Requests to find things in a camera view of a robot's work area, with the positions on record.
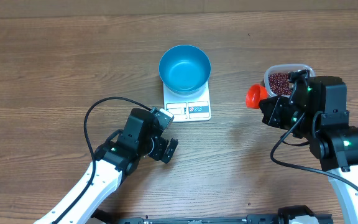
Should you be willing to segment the red plastic measuring scoop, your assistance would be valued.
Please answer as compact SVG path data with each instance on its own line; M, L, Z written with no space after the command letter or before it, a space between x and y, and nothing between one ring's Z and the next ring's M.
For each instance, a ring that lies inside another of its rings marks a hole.
M265 100L269 97L266 88L260 84L252 85L246 94L246 106L252 109L259 109L259 103L261 100Z

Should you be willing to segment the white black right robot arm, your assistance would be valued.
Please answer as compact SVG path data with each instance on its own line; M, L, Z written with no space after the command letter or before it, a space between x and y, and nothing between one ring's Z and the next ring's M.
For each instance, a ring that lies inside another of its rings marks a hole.
M284 129L274 145L278 148L289 134L305 138L321 168L290 164L281 166L328 177L341 206L345 223L358 223L358 127L349 124L347 86L339 77L309 77L291 72L292 94L259 101L263 123Z

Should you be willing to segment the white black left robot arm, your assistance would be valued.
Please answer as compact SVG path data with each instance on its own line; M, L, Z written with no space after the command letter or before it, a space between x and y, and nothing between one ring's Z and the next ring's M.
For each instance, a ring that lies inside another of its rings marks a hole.
M95 154L82 178L63 199L37 223L86 223L110 194L149 156L168 163L178 145L161 137L174 115L160 108L134 108L124 126L113 132Z

